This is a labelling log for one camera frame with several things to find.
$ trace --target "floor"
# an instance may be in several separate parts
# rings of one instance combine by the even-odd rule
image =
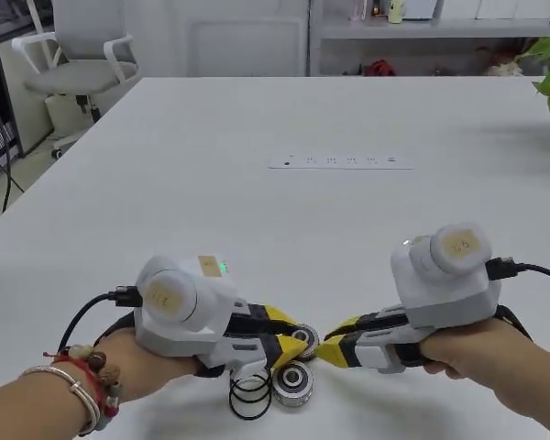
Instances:
[[[52,140],[45,140],[24,159],[17,159],[14,162],[12,166],[12,177],[24,190],[30,188],[30,186],[55,162],[50,155],[52,145]],[[0,173],[0,214],[2,213],[2,204],[5,194],[6,176]],[[20,195],[21,192],[13,185],[8,205],[14,204]]]

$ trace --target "white cabinet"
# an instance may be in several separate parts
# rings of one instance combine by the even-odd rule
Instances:
[[[444,0],[441,18],[473,20],[477,18],[480,0]]]
[[[482,0],[477,18],[514,18],[518,0]]]
[[[126,0],[125,18],[144,76],[305,72],[308,0]]]
[[[518,0],[515,18],[550,18],[550,0]]]

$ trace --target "beaded bracelet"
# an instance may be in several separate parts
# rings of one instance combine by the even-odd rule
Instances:
[[[95,351],[93,346],[66,346],[57,355],[43,353],[43,356],[53,358],[53,364],[70,362],[86,373],[95,389],[96,401],[100,409],[97,423],[92,431],[102,431],[106,428],[119,411],[122,394],[122,384],[118,381],[120,368],[114,364],[106,364],[106,354]]]

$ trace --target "label sticker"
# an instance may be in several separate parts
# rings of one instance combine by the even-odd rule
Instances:
[[[451,259],[463,259],[480,250],[480,242],[471,229],[448,234],[442,239],[442,246]]]
[[[165,314],[176,314],[182,305],[182,298],[159,282],[151,282],[145,294],[145,304]]]
[[[220,271],[220,266],[218,265],[216,257],[210,255],[201,255],[198,257],[198,261],[200,261],[202,274],[205,277],[222,277],[222,272]]]

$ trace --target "chair armrest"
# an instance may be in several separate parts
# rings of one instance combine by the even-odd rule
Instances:
[[[125,76],[125,73],[120,68],[120,64],[118,63],[118,58],[114,54],[114,49],[116,46],[120,44],[128,44],[132,42],[132,36],[127,35],[123,38],[119,39],[113,39],[112,41],[106,41],[104,43],[104,56],[110,63],[110,67],[112,67],[112,70],[114,71],[114,75],[116,75],[116,78],[118,78],[118,81],[123,83],[127,80],[127,77]]]
[[[33,60],[28,55],[27,46],[29,44],[40,43],[41,41],[47,41],[49,39],[57,42],[57,37],[55,36],[55,32],[45,32],[44,34],[31,35],[29,37],[14,38],[12,40],[12,49],[15,52],[18,52],[20,55],[22,55],[25,60],[27,60],[27,63],[30,65],[31,69],[35,73],[40,73],[39,68],[35,65]],[[51,63],[52,63],[52,60],[47,60],[48,65],[50,65]]]

